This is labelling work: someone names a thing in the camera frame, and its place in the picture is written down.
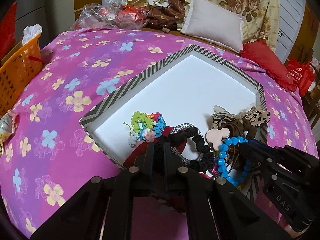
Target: pink floral bedsheet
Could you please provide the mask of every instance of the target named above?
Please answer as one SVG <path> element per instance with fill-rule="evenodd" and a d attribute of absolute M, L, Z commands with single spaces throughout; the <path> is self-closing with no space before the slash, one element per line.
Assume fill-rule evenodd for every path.
<path fill-rule="evenodd" d="M 229 60 L 264 86 L 272 113 L 270 146 L 289 144 L 317 156 L 298 92 L 284 91 L 250 60 L 170 34 L 118 29 L 64 32 L 42 50 L 48 64 L 17 100 L 14 110 L 20 124 L 0 158 L 2 197 L 12 223 L 23 234 L 30 237 L 91 177 L 109 178 L 119 172 L 86 136 L 79 119 L 153 62 L 190 44 Z M 279 212 L 261 191 L 256 203 L 279 221 Z M 153 198 L 134 200 L 132 228 L 133 240 L 188 239 L 185 216 Z"/>

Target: wall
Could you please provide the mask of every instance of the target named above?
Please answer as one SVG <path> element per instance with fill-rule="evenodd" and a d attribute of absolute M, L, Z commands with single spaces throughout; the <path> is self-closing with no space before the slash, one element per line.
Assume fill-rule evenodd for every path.
<path fill-rule="evenodd" d="M 45 0 L 51 39 L 70 29 L 75 21 L 73 0 Z"/>

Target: plastic bag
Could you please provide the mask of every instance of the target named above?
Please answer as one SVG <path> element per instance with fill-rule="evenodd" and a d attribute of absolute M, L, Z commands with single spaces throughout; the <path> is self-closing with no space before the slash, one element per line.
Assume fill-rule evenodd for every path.
<path fill-rule="evenodd" d="M 122 11 L 123 5 L 125 5 L 124 0 L 110 0 L 104 5 L 87 4 L 71 29 L 79 30 L 86 27 L 100 26 L 118 28 L 114 19 Z"/>
<path fill-rule="evenodd" d="M 71 29 L 112 27 L 139 30 L 146 25 L 146 9 L 124 5 L 124 0 L 110 0 L 104 5 L 85 5 L 79 19 L 76 20 Z"/>
<path fill-rule="evenodd" d="M 140 30 L 146 25 L 147 10 L 142 7 L 123 6 L 124 11 L 119 12 L 115 22 L 120 29 Z"/>
<path fill-rule="evenodd" d="M 0 119 L 0 155 L 4 154 L 3 143 L 14 133 L 17 114 L 9 110 Z"/>

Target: blue bead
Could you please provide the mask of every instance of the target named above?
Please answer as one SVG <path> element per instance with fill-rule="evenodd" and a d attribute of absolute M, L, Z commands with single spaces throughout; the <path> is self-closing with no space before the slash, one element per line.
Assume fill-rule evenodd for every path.
<path fill-rule="evenodd" d="M 247 177 L 249 175 L 249 172 L 247 171 L 243 171 L 242 174 L 241 174 L 241 177 Z"/>
<path fill-rule="evenodd" d="M 242 136 L 238 136 L 238 143 L 243 143 L 243 137 Z"/>
<path fill-rule="evenodd" d="M 228 177 L 229 173 L 227 171 L 224 171 L 223 173 L 221 173 L 221 177 Z"/>
<path fill-rule="evenodd" d="M 222 173 L 224 171 L 226 171 L 227 167 L 225 165 L 219 166 L 218 168 L 218 172 Z"/>
<path fill-rule="evenodd" d="M 251 167 L 249 165 L 245 165 L 243 168 L 244 171 L 251 171 Z"/>
<path fill-rule="evenodd" d="M 222 152 L 226 152 L 228 150 L 228 146 L 225 145 L 225 144 L 221 144 L 219 146 L 219 150 L 222 151 Z"/>
<path fill-rule="evenodd" d="M 236 137 L 234 137 L 234 138 L 232 139 L 232 144 L 233 144 L 233 145 L 237 145 L 237 144 L 238 144 L 238 139 L 237 139 Z"/>
<path fill-rule="evenodd" d="M 251 164 L 252 164 L 252 161 L 250 161 L 249 159 L 246 159 L 246 160 L 245 160 L 245 164 L 251 165 Z"/>
<path fill-rule="evenodd" d="M 219 152 L 219 157 L 224 159 L 225 157 L 227 157 L 227 153 L 226 152 Z"/>
<path fill-rule="evenodd" d="M 225 159 L 219 159 L 218 160 L 218 165 L 219 166 L 222 166 L 222 165 L 224 165 L 226 163 L 226 160 Z"/>
<path fill-rule="evenodd" d="M 233 181 L 234 181 L 234 180 L 233 180 L 233 177 L 231 177 L 231 176 L 226 177 L 226 179 L 227 179 L 227 181 L 229 181 L 229 182 L 233 182 Z"/>
<path fill-rule="evenodd" d="M 228 146 L 230 146 L 232 144 L 232 140 L 230 138 L 227 138 L 224 140 L 224 143 Z"/>

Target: red bag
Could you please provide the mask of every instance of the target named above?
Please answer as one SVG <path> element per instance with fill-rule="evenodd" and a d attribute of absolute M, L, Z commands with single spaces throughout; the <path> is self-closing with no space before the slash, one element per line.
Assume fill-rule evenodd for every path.
<path fill-rule="evenodd" d="M 16 42 L 15 22 L 17 3 L 14 3 L 0 23 L 0 60 L 9 52 Z"/>
<path fill-rule="evenodd" d="M 315 75 L 310 68 L 310 62 L 300 64 L 294 57 L 292 57 L 286 68 L 292 76 L 293 82 L 299 88 L 300 96 L 304 97 L 311 83 L 315 80 Z"/>

